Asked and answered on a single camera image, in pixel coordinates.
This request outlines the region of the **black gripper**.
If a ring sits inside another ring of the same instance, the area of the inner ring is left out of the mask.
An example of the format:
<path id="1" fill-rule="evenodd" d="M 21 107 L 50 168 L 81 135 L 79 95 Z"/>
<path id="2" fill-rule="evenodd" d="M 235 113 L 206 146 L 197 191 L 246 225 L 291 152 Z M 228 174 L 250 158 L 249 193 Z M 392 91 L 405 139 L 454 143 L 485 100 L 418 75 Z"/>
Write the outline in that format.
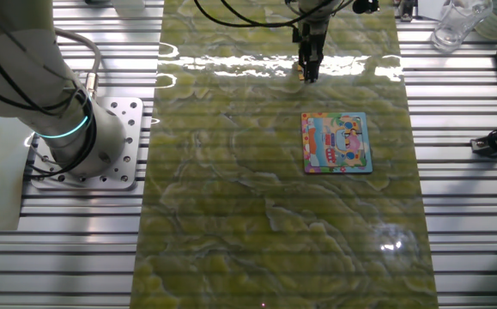
<path id="1" fill-rule="evenodd" d="M 296 30 L 296 43 L 299 45 L 298 71 L 299 78 L 308 82 L 307 60 L 310 62 L 310 83 L 317 81 L 321 60 L 324 57 L 324 42 L 329 22 L 326 20 L 298 22 Z"/>

